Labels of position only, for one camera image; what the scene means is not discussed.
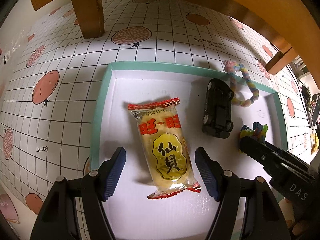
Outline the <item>colourful building block toy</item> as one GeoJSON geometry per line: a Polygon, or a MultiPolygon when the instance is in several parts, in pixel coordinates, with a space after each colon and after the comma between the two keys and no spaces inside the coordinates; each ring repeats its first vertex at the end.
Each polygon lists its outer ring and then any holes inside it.
{"type": "Polygon", "coordinates": [[[250,128],[247,125],[243,125],[239,133],[239,138],[241,139],[248,136],[253,140],[265,145],[266,133],[268,132],[267,124],[262,125],[259,122],[254,122],[252,126],[253,127],[250,128]]]}

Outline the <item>rice cracker snack packet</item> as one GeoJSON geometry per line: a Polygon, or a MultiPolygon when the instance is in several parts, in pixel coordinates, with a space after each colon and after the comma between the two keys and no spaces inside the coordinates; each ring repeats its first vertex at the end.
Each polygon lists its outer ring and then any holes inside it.
{"type": "Polygon", "coordinates": [[[179,104],[179,98],[170,98],[127,106],[136,119],[151,178],[157,187],[148,199],[169,198],[184,190],[201,192],[176,110],[179,104]]]}

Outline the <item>black toy car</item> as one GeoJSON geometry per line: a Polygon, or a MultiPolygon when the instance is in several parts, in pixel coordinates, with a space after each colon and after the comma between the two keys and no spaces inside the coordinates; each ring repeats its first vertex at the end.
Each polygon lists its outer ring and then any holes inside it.
{"type": "Polygon", "coordinates": [[[224,81],[211,79],[207,86],[202,131],[212,137],[227,139],[234,127],[231,120],[234,92],[224,81]]]}

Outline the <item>pastel pipe cleaner loop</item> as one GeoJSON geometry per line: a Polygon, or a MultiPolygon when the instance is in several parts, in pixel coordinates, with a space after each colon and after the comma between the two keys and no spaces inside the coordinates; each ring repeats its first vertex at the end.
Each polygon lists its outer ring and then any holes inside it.
{"type": "Polygon", "coordinates": [[[226,60],[223,62],[224,70],[229,76],[230,89],[234,92],[235,96],[232,99],[232,104],[240,107],[249,107],[259,99],[259,90],[254,82],[251,80],[248,70],[242,63],[226,60]],[[248,99],[240,99],[236,97],[237,83],[246,85],[251,92],[251,97],[248,99]]]}

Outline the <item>white tray with teal rim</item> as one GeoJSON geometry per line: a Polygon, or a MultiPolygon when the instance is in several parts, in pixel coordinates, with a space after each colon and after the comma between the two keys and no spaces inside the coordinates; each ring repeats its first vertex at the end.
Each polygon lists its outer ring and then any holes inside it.
{"type": "Polygon", "coordinates": [[[243,125],[268,126],[266,140],[287,149],[287,136],[279,94],[257,83],[259,99],[249,107],[232,107],[231,135],[219,139],[202,131],[204,103],[212,78],[228,80],[211,69],[159,62],[112,62],[107,65],[92,122],[91,167],[96,169],[116,148],[126,150],[126,162],[114,195],[103,206],[117,239],[205,239],[218,208],[206,189],[185,190],[173,197],[150,200],[155,192],[143,144],[129,103],[142,104],[179,98],[177,106],[190,156],[197,148],[241,178],[269,180],[263,167],[238,148],[243,125]]]}

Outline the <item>brown wooden nightstand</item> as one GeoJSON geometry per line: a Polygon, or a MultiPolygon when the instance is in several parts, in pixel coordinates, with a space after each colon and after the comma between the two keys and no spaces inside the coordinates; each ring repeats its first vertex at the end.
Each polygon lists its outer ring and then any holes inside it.
{"type": "MultiPolygon", "coordinates": [[[[31,0],[39,10],[53,0],[31,0]]],[[[201,5],[250,26],[291,57],[300,56],[319,82],[319,8],[309,0],[182,0],[201,5]]],[[[102,0],[72,0],[86,37],[103,33],[102,0]]]]}

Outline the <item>grid pomegranate pattern mat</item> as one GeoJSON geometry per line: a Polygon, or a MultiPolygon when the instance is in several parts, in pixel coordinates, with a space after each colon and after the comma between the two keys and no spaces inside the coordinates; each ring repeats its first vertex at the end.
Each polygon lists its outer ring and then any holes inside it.
{"type": "Polygon", "coordinates": [[[286,67],[277,75],[262,66],[275,54],[270,42],[232,17],[179,0],[104,0],[105,33],[83,38],[71,4],[56,0],[35,12],[28,43],[12,78],[1,77],[1,180],[29,239],[35,204],[54,178],[81,177],[89,165],[89,129],[103,74],[113,61],[182,63],[221,71],[238,61],[252,80],[275,89],[283,107],[288,146],[306,162],[317,158],[299,81],[286,67]]]}

